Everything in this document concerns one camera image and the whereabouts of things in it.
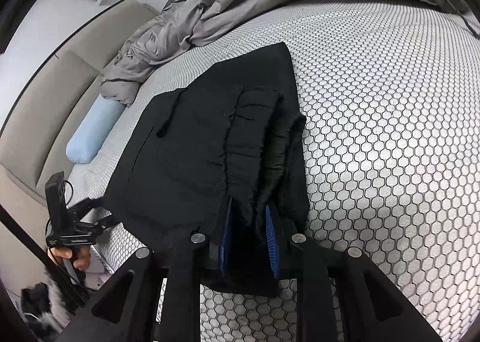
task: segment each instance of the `human hand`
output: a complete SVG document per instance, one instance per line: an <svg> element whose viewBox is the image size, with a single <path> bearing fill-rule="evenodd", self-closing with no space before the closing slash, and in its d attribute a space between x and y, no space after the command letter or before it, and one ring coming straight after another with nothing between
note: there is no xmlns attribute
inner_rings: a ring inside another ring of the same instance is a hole
<svg viewBox="0 0 480 342"><path fill-rule="evenodd" d="M63 263L63 258L70 259L72 257L71 249L68 247L54 247L47 251L52 261L58 264ZM85 271L90 266L90 246L82 246L76 250L77 258L74 261L74 268Z"/></svg>

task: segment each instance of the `metal screw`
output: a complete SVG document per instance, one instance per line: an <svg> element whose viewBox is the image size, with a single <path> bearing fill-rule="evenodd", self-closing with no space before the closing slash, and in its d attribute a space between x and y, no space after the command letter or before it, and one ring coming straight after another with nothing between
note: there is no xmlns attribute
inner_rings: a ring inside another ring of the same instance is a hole
<svg viewBox="0 0 480 342"><path fill-rule="evenodd" d="M353 258L359 258L362 254L362 251L358 247L350 247L346 252Z"/></svg>
<svg viewBox="0 0 480 342"><path fill-rule="evenodd" d="M147 249L146 247L139 248L137 251L135 251L135 256L137 258L147 258L150 255L150 250Z"/></svg>
<svg viewBox="0 0 480 342"><path fill-rule="evenodd" d="M294 243L305 243L306 240L307 240L307 237L302 233L295 233L292 235L292 241Z"/></svg>
<svg viewBox="0 0 480 342"><path fill-rule="evenodd" d="M202 233L195 233L191 236L190 240L194 243L203 243L206 240L206 236Z"/></svg>

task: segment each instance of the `beige upholstered headboard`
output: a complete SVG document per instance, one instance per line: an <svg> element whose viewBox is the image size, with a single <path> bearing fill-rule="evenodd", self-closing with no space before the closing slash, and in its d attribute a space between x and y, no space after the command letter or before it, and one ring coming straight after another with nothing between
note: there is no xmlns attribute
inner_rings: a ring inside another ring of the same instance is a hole
<svg viewBox="0 0 480 342"><path fill-rule="evenodd" d="M136 0L118 2L64 41L20 94L0 134L0 165L38 202L45 204L52 174L70 174L65 148L97 98L106 66L153 17Z"/></svg>

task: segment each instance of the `white mesh fabric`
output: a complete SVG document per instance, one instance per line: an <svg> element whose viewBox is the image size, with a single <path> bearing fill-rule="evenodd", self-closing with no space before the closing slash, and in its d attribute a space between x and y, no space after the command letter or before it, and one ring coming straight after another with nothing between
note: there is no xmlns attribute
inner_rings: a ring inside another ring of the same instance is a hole
<svg viewBox="0 0 480 342"><path fill-rule="evenodd" d="M103 194L153 96L283 41L307 117L306 234L361 248L444 341L457 341L479 311L480 41L456 16L398 1L299 1L159 68L93 162L73 168L73 202ZM116 270L140 246L117 226L97 250ZM202 287L202 339L294 340L296 281L280 285L275 299Z"/></svg>

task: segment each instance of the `bed sheet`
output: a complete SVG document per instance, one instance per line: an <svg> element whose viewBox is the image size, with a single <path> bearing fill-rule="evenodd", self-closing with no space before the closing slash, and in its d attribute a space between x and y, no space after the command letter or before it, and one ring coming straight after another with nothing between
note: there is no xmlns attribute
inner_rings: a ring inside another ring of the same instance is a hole
<svg viewBox="0 0 480 342"><path fill-rule="evenodd" d="M73 201L103 194L153 96L280 41L307 117L306 234L361 248L443 340L458 340L480 298L480 41L459 17L405 0L302 0L258 16L156 70L97 157L73 168ZM96 249L114 271L140 246L119 225ZM202 340L294 340L296 281L280 287L275 299L202 287Z"/></svg>

